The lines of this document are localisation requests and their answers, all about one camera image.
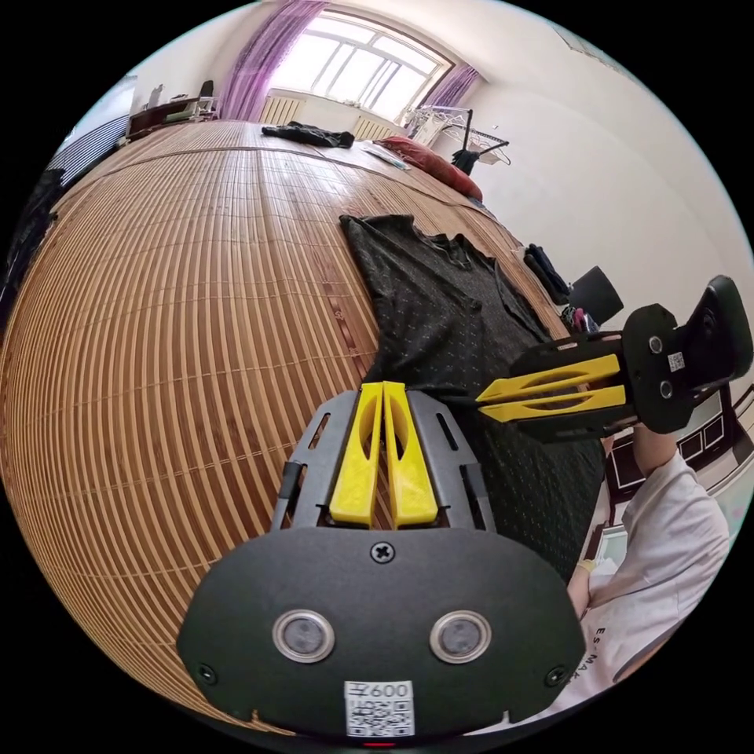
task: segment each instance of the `black chair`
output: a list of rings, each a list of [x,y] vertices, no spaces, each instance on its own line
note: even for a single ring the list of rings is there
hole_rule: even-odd
[[[600,327],[623,309],[620,296],[599,267],[592,267],[573,284],[569,304],[583,309]]]

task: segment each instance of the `person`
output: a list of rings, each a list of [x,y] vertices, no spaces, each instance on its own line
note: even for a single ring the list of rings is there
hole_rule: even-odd
[[[546,710],[475,733],[541,720],[626,679],[668,641],[718,573],[729,547],[727,521],[675,438],[637,424],[633,449],[645,481],[623,515],[625,559],[609,576],[581,562],[568,586],[587,644],[584,659]]]

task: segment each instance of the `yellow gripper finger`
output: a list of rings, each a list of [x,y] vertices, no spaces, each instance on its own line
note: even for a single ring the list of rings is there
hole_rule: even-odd
[[[384,383],[387,469],[393,526],[431,524],[437,501],[416,432],[405,385]]]
[[[599,359],[581,361],[568,364],[565,367],[547,369],[545,372],[534,372],[531,375],[496,379],[479,398],[478,403],[492,403],[494,401],[517,401],[532,395],[538,395],[549,390],[564,390],[578,387],[599,379],[608,379],[619,374],[620,365],[614,355],[602,356]]]
[[[536,397],[543,392],[578,387],[619,373],[617,357],[609,355],[545,372],[497,379],[477,399],[479,403],[487,404],[479,410],[499,422],[511,422],[621,406],[626,402],[626,390],[622,385],[568,395]]]
[[[361,386],[359,402],[330,499],[333,521],[372,528],[382,425],[382,383]]]

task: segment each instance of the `red pillow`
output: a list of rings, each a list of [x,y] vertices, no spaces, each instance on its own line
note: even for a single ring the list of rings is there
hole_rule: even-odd
[[[436,155],[429,147],[417,144],[406,136],[390,136],[375,143],[389,149],[404,162],[418,167],[451,189],[454,188],[459,194],[481,202],[481,191],[471,178],[455,165],[451,165],[447,159]]]

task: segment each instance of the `purple curtain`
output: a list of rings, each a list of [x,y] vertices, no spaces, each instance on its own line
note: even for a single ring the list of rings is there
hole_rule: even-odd
[[[479,72],[470,65],[456,65],[435,88],[424,97],[421,106],[456,107],[471,85],[480,79]]]
[[[265,20],[241,50],[218,98],[223,120],[259,119],[269,82],[306,27],[329,5],[320,0],[287,0]]]

